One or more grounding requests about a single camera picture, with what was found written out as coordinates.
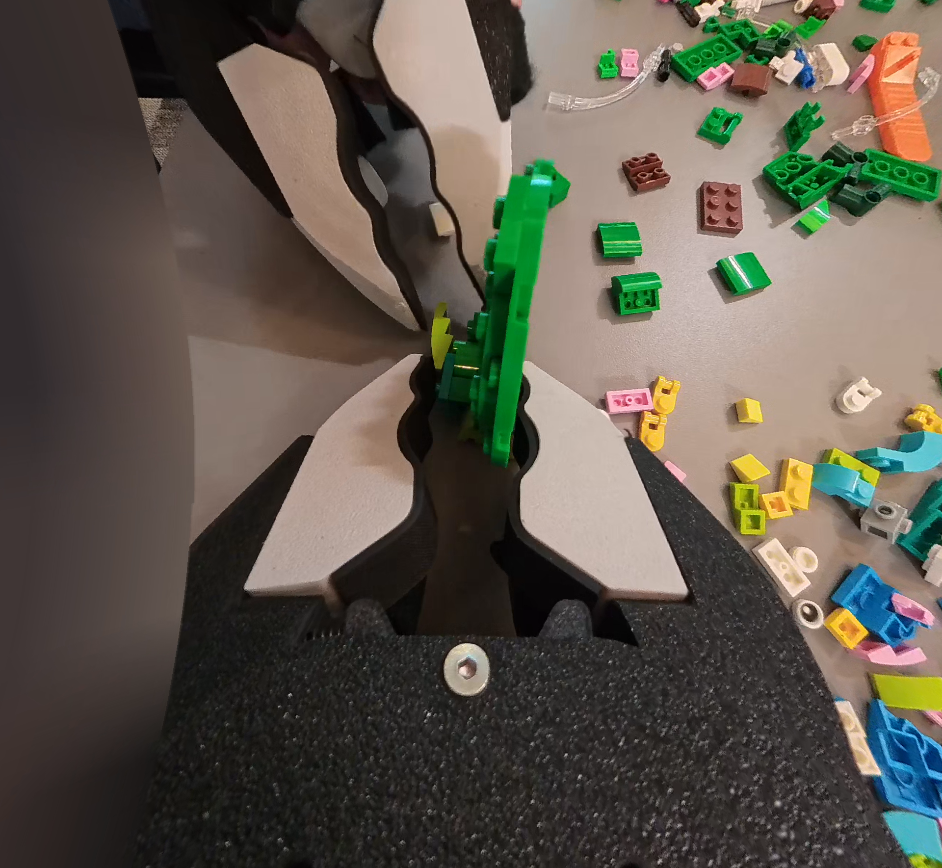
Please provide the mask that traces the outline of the clear curved lego piece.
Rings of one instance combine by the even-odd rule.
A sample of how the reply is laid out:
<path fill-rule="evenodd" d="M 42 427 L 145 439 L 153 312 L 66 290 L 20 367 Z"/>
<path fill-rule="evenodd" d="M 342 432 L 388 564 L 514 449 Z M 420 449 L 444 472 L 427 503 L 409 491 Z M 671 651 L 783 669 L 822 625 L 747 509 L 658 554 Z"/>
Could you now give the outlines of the clear curved lego piece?
<path fill-rule="evenodd" d="M 561 112 L 577 112 L 588 111 L 595 108 L 606 108 L 607 106 L 618 103 L 636 92 L 653 75 L 660 65 L 661 57 L 665 53 L 668 54 L 668 56 L 672 56 L 674 51 L 671 46 L 657 46 L 642 61 L 642 69 L 639 74 L 618 91 L 603 97 L 575 97 L 569 94 L 550 92 L 546 106 L 549 109 Z"/>
<path fill-rule="evenodd" d="M 850 126 L 831 132 L 831 139 L 838 142 L 853 136 L 862 136 L 872 132 L 877 127 L 889 125 L 919 111 L 924 104 L 935 97 L 940 85 L 940 74 L 934 68 L 926 67 L 916 75 L 916 78 L 924 86 L 924 93 L 921 98 L 880 116 L 861 116 L 854 120 Z"/>

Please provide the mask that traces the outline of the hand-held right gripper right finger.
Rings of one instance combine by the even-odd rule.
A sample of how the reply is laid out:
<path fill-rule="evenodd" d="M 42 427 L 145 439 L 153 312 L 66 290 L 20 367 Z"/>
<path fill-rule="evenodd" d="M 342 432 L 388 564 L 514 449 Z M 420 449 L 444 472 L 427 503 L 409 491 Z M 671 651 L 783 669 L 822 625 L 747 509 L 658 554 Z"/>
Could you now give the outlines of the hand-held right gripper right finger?
<path fill-rule="evenodd" d="M 600 407 L 527 360 L 504 530 L 514 632 L 536 637 L 574 602 L 588 635 L 632 643 L 622 606 L 689 600 L 627 436 Z"/>

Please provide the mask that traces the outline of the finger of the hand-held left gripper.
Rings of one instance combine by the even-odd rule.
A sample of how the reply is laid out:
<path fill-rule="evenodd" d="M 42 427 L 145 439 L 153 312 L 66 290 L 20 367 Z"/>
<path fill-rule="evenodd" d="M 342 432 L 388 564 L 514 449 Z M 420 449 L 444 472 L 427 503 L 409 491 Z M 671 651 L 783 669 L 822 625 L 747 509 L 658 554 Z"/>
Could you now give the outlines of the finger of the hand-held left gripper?
<path fill-rule="evenodd" d="M 459 263 L 484 301 L 494 204 L 512 175 L 502 121 L 466 0 L 382 0 L 371 50 L 383 86 L 417 124 L 435 198 L 450 214 Z"/>
<path fill-rule="evenodd" d="M 359 164 L 349 99 L 331 73 L 252 44 L 218 62 L 295 226 L 360 294 L 411 330 L 427 321 Z"/>

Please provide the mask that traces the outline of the green lego plant stem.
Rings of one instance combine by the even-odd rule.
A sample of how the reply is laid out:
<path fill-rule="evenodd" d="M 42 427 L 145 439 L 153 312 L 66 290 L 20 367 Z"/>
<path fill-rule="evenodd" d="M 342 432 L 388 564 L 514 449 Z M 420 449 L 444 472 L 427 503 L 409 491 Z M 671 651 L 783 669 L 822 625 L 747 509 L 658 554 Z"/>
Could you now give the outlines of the green lego plant stem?
<path fill-rule="evenodd" d="M 819 102 L 806 102 L 785 121 L 783 136 L 788 151 L 798 151 L 811 135 L 824 125 L 826 119 Z"/>

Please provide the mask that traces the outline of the pile of colourful lego pieces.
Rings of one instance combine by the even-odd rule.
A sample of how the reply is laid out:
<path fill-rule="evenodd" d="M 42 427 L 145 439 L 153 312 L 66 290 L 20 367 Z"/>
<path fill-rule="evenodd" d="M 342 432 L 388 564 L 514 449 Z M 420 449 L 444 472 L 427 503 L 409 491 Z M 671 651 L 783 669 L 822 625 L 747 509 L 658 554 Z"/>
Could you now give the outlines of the pile of colourful lego pieces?
<path fill-rule="evenodd" d="M 881 478 L 940 469 L 940 416 L 916 405 L 894 447 L 848 453 L 826 449 L 815 464 L 783 461 L 779 486 L 763 491 L 770 470 L 752 455 L 729 465 L 732 521 L 744 537 L 762 537 L 771 521 L 809 509 L 813 491 L 848 503 L 865 536 L 886 541 L 916 560 L 923 579 L 940 591 L 940 479 L 908 508 L 877 496 Z M 910 866 L 940 866 L 940 739 L 900 711 L 916 711 L 940 730 L 940 676 L 914 675 L 928 657 L 917 644 L 940 631 L 940 598 L 930 607 L 906 596 L 861 563 L 849 568 L 825 603 L 806 596 L 819 558 L 807 546 L 787 548 L 771 538 L 752 549 L 790 601 L 801 627 L 825 630 L 843 652 L 865 662 L 872 684 L 863 715 L 851 700 L 834 700 L 859 774 L 883 805 L 882 818 Z"/>

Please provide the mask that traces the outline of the orange brick separator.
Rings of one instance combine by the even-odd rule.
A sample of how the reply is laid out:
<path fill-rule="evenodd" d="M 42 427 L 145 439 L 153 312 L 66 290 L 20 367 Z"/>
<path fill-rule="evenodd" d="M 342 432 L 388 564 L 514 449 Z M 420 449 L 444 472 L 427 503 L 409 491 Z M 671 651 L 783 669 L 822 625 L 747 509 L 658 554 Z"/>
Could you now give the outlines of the orange brick separator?
<path fill-rule="evenodd" d="M 922 48 L 919 35 L 893 31 L 869 51 L 874 59 L 866 82 L 874 114 L 887 116 L 911 108 L 916 102 L 916 74 Z M 879 143 L 887 153 L 914 162 L 928 162 L 933 155 L 921 108 L 877 127 Z"/>

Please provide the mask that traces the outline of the green lego bracket piece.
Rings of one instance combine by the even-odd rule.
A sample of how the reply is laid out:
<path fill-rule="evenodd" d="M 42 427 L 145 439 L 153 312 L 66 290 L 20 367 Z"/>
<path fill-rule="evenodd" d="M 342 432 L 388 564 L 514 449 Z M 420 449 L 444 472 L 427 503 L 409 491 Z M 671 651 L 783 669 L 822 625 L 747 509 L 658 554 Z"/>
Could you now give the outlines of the green lego bracket piece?
<path fill-rule="evenodd" d="M 697 136 L 713 144 L 729 144 L 743 118 L 741 112 L 724 107 L 713 107 L 700 123 Z"/>

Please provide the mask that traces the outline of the dark brown small lego brick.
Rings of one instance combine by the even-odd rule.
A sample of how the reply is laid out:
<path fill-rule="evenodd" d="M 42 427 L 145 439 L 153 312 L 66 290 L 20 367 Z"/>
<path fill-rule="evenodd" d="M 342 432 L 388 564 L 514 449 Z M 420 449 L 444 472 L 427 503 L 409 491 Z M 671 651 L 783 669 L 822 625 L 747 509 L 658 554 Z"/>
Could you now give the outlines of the dark brown small lego brick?
<path fill-rule="evenodd" d="M 637 193 L 665 187 L 672 178 L 664 168 L 662 159 L 655 152 L 632 156 L 623 160 L 622 171 L 629 187 Z"/>

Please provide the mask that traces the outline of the green curved lego slope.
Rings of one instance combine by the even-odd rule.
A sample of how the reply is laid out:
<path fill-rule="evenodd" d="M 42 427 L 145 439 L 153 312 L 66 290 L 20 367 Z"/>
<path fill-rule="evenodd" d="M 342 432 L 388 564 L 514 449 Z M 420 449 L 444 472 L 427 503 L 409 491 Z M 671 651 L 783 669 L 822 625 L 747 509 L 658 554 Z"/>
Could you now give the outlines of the green curved lego slope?
<path fill-rule="evenodd" d="M 766 289 L 771 277 L 754 252 L 742 252 L 719 259 L 715 265 L 724 287 L 734 296 Z"/>
<path fill-rule="evenodd" d="M 600 222 L 595 233 L 603 260 L 634 260 L 643 253 L 640 229 L 635 222 Z"/>

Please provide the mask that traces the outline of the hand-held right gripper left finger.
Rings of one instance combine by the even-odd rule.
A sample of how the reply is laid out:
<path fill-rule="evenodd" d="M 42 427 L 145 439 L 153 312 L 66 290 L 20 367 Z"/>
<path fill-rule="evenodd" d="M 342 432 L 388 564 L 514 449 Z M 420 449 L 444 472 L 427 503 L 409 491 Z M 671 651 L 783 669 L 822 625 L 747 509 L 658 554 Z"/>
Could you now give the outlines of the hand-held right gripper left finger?
<path fill-rule="evenodd" d="M 409 355 L 319 427 L 244 590 L 306 596 L 340 615 L 359 600 L 417 631 L 438 545 L 424 473 L 435 398 L 430 356 Z"/>

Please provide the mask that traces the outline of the pile of green brown lego pieces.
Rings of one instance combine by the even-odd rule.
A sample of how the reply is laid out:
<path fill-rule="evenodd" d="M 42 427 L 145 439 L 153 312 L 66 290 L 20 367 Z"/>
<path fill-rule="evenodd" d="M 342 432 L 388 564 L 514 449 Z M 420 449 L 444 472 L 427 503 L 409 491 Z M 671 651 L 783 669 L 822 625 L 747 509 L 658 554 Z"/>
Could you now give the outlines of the pile of green brown lego pieces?
<path fill-rule="evenodd" d="M 673 73 L 704 93 L 720 89 L 748 99 L 767 96 L 781 84 L 807 97 L 798 108 L 806 102 L 821 104 L 826 121 L 798 151 L 787 150 L 782 131 L 798 108 L 786 117 L 780 130 L 784 151 L 761 173 L 771 192 L 801 215 L 799 225 L 807 233 L 827 222 L 831 206 L 860 218 L 891 197 L 940 202 L 933 146 L 928 162 L 914 162 L 884 151 L 877 128 L 838 142 L 830 137 L 861 116 L 876 116 L 866 85 L 874 44 L 892 31 L 915 31 L 859 33 L 842 48 L 826 39 L 829 22 L 849 4 L 869 17 L 889 17 L 898 0 L 660 1 L 677 6 L 703 37 L 687 46 L 672 45 L 673 55 L 663 54 L 656 70 L 659 80 Z M 925 125 L 928 103 L 921 107 Z"/>

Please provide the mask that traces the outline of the green curved lego brick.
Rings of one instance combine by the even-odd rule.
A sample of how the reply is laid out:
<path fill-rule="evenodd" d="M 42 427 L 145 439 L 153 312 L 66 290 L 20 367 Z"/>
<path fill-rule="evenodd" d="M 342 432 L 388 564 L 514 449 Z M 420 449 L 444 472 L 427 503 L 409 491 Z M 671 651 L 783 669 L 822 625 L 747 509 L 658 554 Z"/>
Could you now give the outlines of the green curved lego brick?
<path fill-rule="evenodd" d="M 662 288 L 661 277 L 656 272 L 614 275 L 610 280 L 613 309 L 623 317 L 657 312 Z"/>

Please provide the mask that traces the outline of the green lego build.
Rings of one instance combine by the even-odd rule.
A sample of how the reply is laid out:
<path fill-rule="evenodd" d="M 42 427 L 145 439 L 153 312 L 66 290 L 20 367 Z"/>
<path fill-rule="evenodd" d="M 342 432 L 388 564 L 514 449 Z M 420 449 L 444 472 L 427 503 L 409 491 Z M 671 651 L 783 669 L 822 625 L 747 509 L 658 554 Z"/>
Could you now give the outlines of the green lego build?
<path fill-rule="evenodd" d="M 470 320 L 466 340 L 450 332 L 445 304 L 434 313 L 430 342 L 437 396 L 466 406 L 472 432 L 500 467 L 511 456 L 548 213 L 569 190 L 570 181 L 552 159 L 537 159 L 512 176 L 507 193 L 494 204 L 496 234 L 488 239 L 482 262 L 484 306 Z"/>

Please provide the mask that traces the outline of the white lego clip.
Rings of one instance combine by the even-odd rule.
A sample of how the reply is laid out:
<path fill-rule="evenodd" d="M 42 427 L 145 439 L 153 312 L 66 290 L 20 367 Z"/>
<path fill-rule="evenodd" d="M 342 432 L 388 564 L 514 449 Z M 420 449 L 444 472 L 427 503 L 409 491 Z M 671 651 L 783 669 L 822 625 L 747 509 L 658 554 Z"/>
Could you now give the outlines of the white lego clip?
<path fill-rule="evenodd" d="M 867 378 L 859 377 L 835 397 L 835 406 L 845 415 L 856 415 L 882 397 L 882 391 Z"/>

